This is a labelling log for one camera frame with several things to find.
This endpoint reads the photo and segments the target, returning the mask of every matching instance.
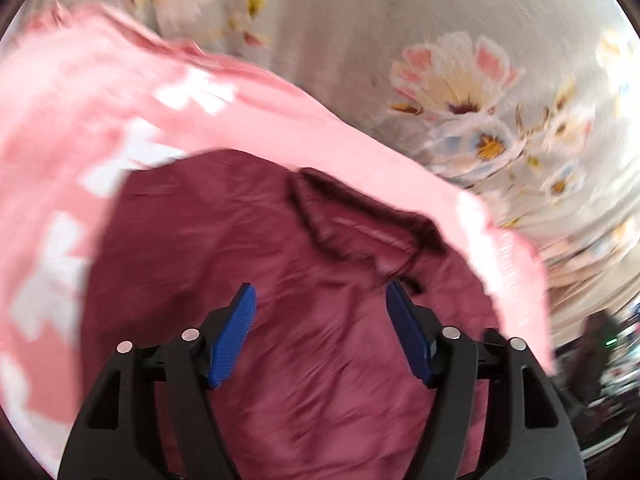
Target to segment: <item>pink garment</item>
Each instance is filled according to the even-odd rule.
[[[0,64],[0,124],[2,406],[52,472],[80,401],[85,273],[126,170],[205,150],[317,168],[433,219],[483,282],[502,332],[552,367],[533,248],[489,224],[476,197],[262,69],[167,43],[99,4],[55,7]]]

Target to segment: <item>screw head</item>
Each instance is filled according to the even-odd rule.
[[[460,330],[454,326],[446,326],[442,329],[442,335],[447,339],[458,339],[460,338]]]
[[[133,350],[133,343],[131,341],[123,341],[116,347],[116,350],[120,354],[131,352],[131,350]]]
[[[182,332],[182,339],[184,341],[196,341],[200,337],[200,331],[197,328],[188,328]]]
[[[519,352],[522,352],[527,347],[527,344],[524,342],[524,339],[520,339],[519,337],[514,337],[510,339],[509,344],[511,345],[511,348]]]

